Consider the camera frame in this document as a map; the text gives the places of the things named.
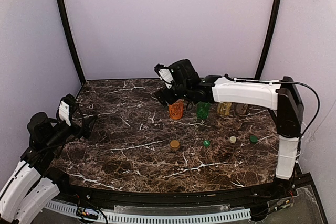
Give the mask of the orange drink bottle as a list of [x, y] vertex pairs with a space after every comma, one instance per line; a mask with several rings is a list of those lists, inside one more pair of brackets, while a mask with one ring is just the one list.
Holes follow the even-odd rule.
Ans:
[[169, 115], [172, 120], [179, 120], [183, 116], [183, 100], [178, 100], [174, 104], [169, 105]]

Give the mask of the green soda bottle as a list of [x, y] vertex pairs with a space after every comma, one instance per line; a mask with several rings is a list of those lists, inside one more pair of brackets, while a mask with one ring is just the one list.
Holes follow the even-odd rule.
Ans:
[[211, 107], [210, 103], [207, 102], [199, 102], [197, 104], [197, 119], [201, 121], [205, 121], [209, 115], [209, 109]]

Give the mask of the tan orange bottle cap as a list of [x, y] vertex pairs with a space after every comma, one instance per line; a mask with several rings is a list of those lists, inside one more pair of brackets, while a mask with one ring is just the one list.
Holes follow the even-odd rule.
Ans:
[[170, 148], [171, 148], [172, 150], [177, 150], [177, 149], [179, 149], [179, 148], [180, 148], [180, 142], [177, 141], [177, 140], [173, 140], [173, 141], [171, 141], [171, 142], [170, 142]]

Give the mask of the yellow tea bottle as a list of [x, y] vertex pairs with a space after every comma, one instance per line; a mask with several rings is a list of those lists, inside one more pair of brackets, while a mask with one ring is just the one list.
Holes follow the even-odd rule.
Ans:
[[220, 116], [228, 116], [230, 115], [230, 109], [232, 107], [232, 103], [231, 102], [223, 102], [223, 103], [219, 103], [218, 107], [217, 107], [217, 113]]

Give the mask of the small green soda cap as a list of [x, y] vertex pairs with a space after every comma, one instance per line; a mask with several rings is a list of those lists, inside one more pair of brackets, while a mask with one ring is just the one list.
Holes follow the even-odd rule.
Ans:
[[209, 147], [210, 146], [210, 141], [208, 141], [208, 140], [205, 140], [205, 141], [203, 141], [203, 145], [205, 146], [205, 147]]

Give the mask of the coffee latte bottle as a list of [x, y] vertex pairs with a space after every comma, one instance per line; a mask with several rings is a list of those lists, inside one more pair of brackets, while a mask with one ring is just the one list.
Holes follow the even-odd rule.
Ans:
[[248, 104], [238, 103], [236, 105], [236, 113], [238, 115], [244, 115], [244, 114], [246, 114], [247, 109], [248, 109]]

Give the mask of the cream bottle cap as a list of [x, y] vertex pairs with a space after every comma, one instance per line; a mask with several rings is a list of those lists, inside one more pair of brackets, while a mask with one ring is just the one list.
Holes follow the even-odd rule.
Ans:
[[229, 142], [232, 143], [232, 144], [234, 144], [234, 143], [236, 142], [236, 137], [231, 136], [231, 137], [229, 138]]

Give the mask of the green bottle cap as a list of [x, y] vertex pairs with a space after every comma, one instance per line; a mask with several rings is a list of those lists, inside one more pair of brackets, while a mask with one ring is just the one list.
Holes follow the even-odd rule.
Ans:
[[251, 135], [251, 136], [249, 137], [249, 140], [250, 140], [250, 143], [251, 143], [251, 144], [257, 144], [257, 143], [258, 143], [258, 137], [255, 136], [255, 135]]

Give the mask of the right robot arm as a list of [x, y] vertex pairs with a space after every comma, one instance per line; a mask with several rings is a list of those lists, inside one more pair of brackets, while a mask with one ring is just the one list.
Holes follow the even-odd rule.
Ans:
[[163, 105], [178, 100], [193, 104], [232, 102], [255, 105], [275, 111], [279, 136], [276, 178], [289, 180], [298, 152], [304, 106], [291, 77], [271, 81], [231, 78], [227, 74], [200, 78], [188, 59], [169, 66], [158, 64], [155, 73], [165, 83], [154, 95]]

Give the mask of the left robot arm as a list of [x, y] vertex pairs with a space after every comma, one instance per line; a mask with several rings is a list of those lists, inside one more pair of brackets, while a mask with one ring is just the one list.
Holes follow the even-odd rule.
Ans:
[[1, 190], [1, 223], [31, 223], [53, 198], [70, 193], [69, 175], [51, 163], [69, 137], [88, 138], [97, 118], [67, 124], [39, 112], [30, 119], [29, 147]]

